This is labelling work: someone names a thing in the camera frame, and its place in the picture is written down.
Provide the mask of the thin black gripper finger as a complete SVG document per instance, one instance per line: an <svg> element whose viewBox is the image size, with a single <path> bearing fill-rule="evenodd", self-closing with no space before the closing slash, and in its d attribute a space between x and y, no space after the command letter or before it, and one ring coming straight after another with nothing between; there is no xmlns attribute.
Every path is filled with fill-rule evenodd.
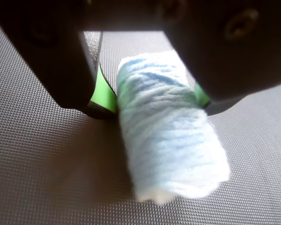
<svg viewBox="0 0 281 225"><path fill-rule="evenodd" d="M89 49L77 20L88 0L0 0L0 27L50 96L62 108L113 118L116 95L99 62L103 35Z"/></svg>

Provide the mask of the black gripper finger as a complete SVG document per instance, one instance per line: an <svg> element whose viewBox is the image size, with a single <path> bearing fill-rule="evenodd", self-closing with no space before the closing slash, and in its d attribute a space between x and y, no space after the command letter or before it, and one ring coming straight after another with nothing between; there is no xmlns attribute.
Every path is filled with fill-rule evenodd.
<svg viewBox="0 0 281 225"><path fill-rule="evenodd" d="M281 84L281 0L166 0L163 29L214 109Z"/></svg>

